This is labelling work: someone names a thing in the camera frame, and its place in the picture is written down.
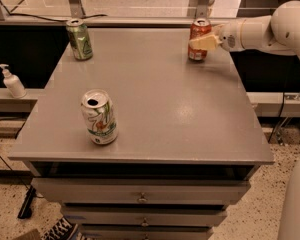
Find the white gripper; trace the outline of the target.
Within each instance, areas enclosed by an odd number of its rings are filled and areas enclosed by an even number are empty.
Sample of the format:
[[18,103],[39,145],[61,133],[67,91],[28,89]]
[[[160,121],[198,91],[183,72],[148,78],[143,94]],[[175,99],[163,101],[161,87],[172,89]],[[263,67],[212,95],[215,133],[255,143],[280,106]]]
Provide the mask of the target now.
[[241,29],[243,20],[231,20],[228,23],[218,24],[212,27],[212,32],[189,40],[189,45],[195,50],[211,51],[220,45],[229,52],[239,52],[243,50],[241,42]]

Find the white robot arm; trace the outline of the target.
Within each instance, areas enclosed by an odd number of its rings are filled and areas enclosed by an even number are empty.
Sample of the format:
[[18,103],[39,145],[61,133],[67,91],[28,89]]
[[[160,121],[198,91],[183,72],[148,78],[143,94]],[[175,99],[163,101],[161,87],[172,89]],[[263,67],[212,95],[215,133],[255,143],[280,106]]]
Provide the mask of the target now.
[[[194,49],[226,51],[255,49],[275,55],[295,55],[300,61],[300,1],[288,1],[271,15],[231,19],[189,41]],[[278,240],[300,240],[300,158],[288,181]]]

